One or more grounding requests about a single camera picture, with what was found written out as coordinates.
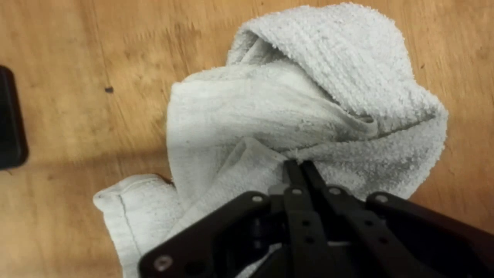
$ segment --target terry cloth towel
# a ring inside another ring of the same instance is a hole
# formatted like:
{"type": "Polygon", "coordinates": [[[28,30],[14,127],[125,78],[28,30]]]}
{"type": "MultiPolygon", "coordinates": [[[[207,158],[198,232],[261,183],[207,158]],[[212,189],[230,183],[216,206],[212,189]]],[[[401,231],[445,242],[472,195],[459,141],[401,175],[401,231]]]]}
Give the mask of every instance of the terry cloth towel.
{"type": "Polygon", "coordinates": [[[134,177],[94,197],[125,277],[147,251],[247,191],[315,161],[358,198],[409,198],[440,158],[448,113],[420,87],[400,32],[360,5],[301,7],[247,22],[222,69],[174,84],[174,189],[134,177]]]}

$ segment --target wooden surface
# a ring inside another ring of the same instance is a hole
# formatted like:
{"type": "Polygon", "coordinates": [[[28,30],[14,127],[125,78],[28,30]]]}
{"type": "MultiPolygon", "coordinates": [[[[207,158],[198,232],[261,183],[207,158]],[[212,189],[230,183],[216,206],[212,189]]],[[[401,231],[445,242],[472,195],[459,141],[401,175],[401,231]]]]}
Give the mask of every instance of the wooden surface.
{"type": "MultiPolygon", "coordinates": [[[[242,22],[301,4],[0,0],[0,64],[17,76],[31,147],[0,172],[0,277],[120,277],[91,197],[134,174],[170,178],[170,86],[222,66],[242,22]]],[[[418,83],[451,112],[414,201],[494,232],[494,2],[360,4],[397,22],[418,83]]]]}

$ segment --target towel fold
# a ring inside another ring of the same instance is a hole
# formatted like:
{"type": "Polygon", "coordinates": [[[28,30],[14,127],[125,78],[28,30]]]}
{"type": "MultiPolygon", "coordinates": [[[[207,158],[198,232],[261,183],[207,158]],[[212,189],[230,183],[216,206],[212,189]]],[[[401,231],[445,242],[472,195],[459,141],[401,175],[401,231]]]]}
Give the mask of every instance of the towel fold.
{"type": "Polygon", "coordinates": [[[400,32],[377,11],[346,4],[269,15],[239,30],[225,67],[173,86],[167,143],[176,191],[141,177],[94,203],[125,277],[134,277],[153,245],[242,192],[283,184],[286,160],[315,161],[326,183],[358,198],[409,198],[443,150],[446,120],[415,83],[400,32]]]}

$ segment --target screw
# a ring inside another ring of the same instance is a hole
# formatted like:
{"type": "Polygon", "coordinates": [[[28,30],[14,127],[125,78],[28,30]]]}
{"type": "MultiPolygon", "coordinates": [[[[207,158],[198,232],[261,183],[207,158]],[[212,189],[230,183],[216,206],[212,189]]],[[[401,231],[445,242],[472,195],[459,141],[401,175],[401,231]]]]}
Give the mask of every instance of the screw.
{"type": "Polygon", "coordinates": [[[388,203],[388,201],[389,201],[388,197],[384,197],[384,195],[377,195],[375,200],[377,200],[378,203],[388,203]]]}
{"type": "Polygon", "coordinates": [[[154,260],[154,269],[157,272],[165,272],[167,269],[171,268],[171,265],[173,265],[173,260],[168,256],[162,256],[157,260],[154,260]]]}
{"type": "Polygon", "coordinates": [[[337,189],[337,188],[329,188],[327,191],[330,195],[341,195],[341,189],[337,189]]]}
{"type": "Polygon", "coordinates": [[[253,197],[252,201],[253,203],[262,203],[262,197],[253,197]]]}

